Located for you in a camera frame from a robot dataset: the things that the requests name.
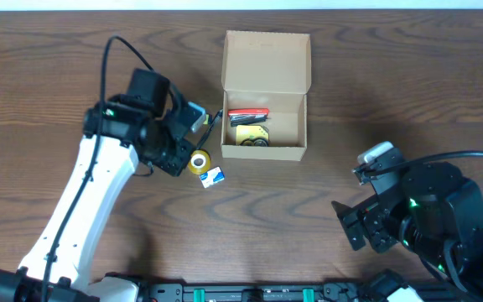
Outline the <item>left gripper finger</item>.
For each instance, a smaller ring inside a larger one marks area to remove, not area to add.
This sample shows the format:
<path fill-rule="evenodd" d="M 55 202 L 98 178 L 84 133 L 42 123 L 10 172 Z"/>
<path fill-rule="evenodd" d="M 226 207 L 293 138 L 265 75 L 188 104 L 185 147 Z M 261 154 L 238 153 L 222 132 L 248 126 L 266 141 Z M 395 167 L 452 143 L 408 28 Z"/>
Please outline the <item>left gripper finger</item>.
<path fill-rule="evenodd" d="M 195 133 L 203 125 L 206 110 L 194 102 L 185 103 L 173 114 L 169 128 L 175 140 L 181 140 L 188 132 Z"/>
<path fill-rule="evenodd" d="M 157 166 L 171 176 L 179 176 L 190 161 L 195 146 L 188 140 L 174 141 L 160 152 Z"/>

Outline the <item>yellow adhesive tape roll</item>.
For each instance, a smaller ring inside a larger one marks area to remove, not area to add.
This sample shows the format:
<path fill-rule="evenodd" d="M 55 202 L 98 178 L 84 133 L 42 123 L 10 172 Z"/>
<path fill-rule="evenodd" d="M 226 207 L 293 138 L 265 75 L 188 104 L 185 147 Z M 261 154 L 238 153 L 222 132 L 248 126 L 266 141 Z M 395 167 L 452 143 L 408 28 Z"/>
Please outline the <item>yellow adhesive tape roll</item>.
<path fill-rule="evenodd" d="M 192 174 L 201 175 L 210 169 L 210 155 L 204 150 L 195 150 L 190 157 L 187 168 Z"/>

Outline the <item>black ballpoint pen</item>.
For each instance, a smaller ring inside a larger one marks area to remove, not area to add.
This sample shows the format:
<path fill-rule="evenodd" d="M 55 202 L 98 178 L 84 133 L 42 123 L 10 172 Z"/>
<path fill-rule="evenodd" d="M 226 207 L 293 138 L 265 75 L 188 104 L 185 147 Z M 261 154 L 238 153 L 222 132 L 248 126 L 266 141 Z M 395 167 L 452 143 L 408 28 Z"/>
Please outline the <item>black ballpoint pen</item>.
<path fill-rule="evenodd" d="M 222 119 L 222 117 L 223 117 L 223 110 L 222 109 L 219 110 L 214 116 L 212 116 L 211 114 L 206 114 L 204 125 L 207 125 L 208 128 L 205 130 L 205 132 L 201 136 L 199 142 L 196 144 L 197 150 L 202 149 L 203 145 L 205 144 L 205 142 L 207 141 L 207 139 L 211 135 L 211 132 L 213 131 L 215 126 L 219 123 L 219 121 Z"/>

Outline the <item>blue white staples box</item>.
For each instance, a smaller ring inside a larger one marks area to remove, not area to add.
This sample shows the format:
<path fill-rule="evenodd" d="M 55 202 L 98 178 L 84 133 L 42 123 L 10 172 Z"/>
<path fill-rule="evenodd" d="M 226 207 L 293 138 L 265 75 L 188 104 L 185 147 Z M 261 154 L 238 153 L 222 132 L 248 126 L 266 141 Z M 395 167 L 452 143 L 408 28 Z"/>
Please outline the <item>blue white staples box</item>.
<path fill-rule="evenodd" d="M 200 175 L 200 181 L 204 188 L 218 184 L 225 179 L 224 173 L 220 167 L 215 167 Z"/>

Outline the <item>red black stapler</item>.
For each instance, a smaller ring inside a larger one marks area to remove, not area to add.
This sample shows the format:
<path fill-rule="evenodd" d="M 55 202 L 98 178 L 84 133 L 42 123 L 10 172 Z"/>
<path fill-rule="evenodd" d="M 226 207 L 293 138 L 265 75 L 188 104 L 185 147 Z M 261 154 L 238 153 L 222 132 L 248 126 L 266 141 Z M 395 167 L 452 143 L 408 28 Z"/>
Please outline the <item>red black stapler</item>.
<path fill-rule="evenodd" d="M 232 127 L 265 122 L 268 114 L 267 108 L 233 109 L 227 113 Z"/>

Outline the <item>cream sticky note pad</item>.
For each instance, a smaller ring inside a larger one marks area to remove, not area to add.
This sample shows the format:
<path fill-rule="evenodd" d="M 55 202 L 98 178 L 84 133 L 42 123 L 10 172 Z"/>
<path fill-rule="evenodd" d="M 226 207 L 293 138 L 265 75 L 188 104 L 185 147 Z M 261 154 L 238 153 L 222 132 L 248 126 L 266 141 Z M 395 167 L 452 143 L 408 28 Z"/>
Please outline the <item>cream sticky note pad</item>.
<path fill-rule="evenodd" d="M 236 126 L 236 145 L 246 138 L 265 138 L 269 142 L 269 132 L 261 125 L 240 125 Z"/>

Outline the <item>correction tape dispenser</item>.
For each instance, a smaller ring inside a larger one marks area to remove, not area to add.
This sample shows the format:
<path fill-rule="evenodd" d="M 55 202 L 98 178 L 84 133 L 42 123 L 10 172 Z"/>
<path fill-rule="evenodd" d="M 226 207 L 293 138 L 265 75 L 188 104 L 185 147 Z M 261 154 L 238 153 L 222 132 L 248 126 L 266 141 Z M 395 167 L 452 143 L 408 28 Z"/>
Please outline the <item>correction tape dispenser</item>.
<path fill-rule="evenodd" d="M 256 147 L 268 147 L 269 142 L 265 138 L 246 138 L 241 143 L 241 146 L 256 146 Z"/>

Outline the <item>cardboard box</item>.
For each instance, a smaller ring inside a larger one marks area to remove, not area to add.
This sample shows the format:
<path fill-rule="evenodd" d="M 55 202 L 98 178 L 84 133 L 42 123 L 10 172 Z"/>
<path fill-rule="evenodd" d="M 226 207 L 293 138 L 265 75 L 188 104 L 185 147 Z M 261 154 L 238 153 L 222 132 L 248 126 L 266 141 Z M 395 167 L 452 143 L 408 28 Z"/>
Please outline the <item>cardboard box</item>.
<path fill-rule="evenodd" d="M 226 32 L 221 84 L 221 153 L 230 159 L 300 161 L 308 147 L 307 96 L 312 83 L 309 34 Z M 237 137 L 228 112 L 268 109 L 267 147 Z"/>

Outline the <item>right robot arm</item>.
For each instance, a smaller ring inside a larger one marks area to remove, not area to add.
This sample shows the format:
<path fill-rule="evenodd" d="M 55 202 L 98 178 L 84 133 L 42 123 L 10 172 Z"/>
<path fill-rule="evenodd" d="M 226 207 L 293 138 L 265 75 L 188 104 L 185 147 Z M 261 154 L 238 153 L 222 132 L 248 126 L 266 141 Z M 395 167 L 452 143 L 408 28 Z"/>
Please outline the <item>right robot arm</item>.
<path fill-rule="evenodd" d="M 483 195 L 451 159 L 483 158 L 465 150 L 407 160 L 389 142 L 360 154 L 352 172 L 374 193 L 356 206 L 332 207 L 357 251 L 384 253 L 396 244 L 461 299 L 483 301 Z"/>

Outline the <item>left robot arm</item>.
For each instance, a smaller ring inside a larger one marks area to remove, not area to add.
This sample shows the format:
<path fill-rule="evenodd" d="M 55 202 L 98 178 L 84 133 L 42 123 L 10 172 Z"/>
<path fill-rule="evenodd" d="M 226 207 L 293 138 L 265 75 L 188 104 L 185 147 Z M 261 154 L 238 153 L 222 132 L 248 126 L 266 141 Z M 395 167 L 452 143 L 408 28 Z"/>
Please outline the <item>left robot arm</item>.
<path fill-rule="evenodd" d="M 206 119 L 203 107 L 117 95 L 86 112 L 70 179 L 40 238 L 14 272 L 0 269 L 0 301 L 145 301 L 148 286 L 117 273 L 91 282 L 97 244 L 139 164 L 178 176 Z"/>

